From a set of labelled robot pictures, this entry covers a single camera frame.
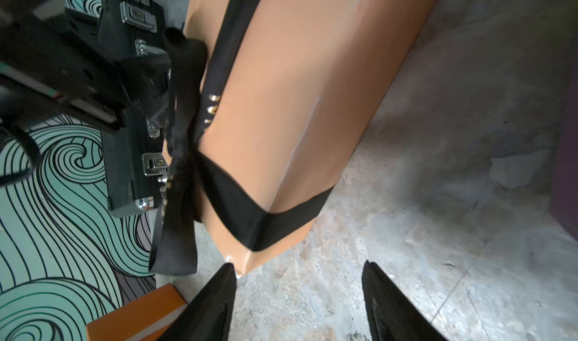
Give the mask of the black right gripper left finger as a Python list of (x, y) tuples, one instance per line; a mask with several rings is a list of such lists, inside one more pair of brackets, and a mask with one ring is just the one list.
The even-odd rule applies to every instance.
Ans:
[(158, 340), (227, 341), (236, 285), (233, 264), (224, 264)]

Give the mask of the peach gift box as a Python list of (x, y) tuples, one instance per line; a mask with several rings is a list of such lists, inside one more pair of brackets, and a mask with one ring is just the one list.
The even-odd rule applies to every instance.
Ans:
[[(260, 0), (199, 151), (264, 210), (337, 184), (437, 0)], [(215, 48), (229, 0), (189, 0), (187, 39)], [(261, 251), (194, 199), (219, 252), (244, 275), (296, 246), (313, 220)]]

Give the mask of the black ribbon gold lettering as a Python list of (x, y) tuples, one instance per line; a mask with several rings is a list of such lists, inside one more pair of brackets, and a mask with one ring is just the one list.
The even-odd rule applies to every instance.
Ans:
[(228, 231), (245, 247), (261, 251), (313, 220), (328, 192), (288, 211), (269, 213), (198, 146), (209, 129), (230, 77), (246, 30), (260, 0), (229, 0), (213, 50), (204, 41), (187, 39), (169, 27), (163, 40), (169, 57), (165, 140), (171, 163), (160, 177), (162, 202), (157, 210), (148, 269), (167, 276), (197, 271), (194, 223), (203, 191)]

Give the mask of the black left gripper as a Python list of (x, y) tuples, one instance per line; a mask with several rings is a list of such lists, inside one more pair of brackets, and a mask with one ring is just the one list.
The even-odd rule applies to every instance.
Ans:
[(71, 27), (110, 60), (126, 105), (121, 128), (102, 133), (108, 210), (115, 218), (138, 215), (161, 202), (157, 178), (167, 171), (162, 156), (169, 71), (163, 9), (155, 0), (64, 0)]

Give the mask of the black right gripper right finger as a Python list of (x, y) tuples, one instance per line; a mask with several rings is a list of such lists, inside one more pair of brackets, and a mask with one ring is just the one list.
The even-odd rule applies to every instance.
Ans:
[(373, 340), (446, 341), (377, 263), (365, 262), (362, 286)]

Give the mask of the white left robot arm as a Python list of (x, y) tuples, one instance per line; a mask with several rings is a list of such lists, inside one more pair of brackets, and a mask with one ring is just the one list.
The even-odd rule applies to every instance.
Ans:
[(169, 87), (166, 22), (156, 0), (1, 0), (1, 141), (42, 161), (32, 127), (68, 115), (101, 133), (107, 204), (116, 218), (157, 208)]

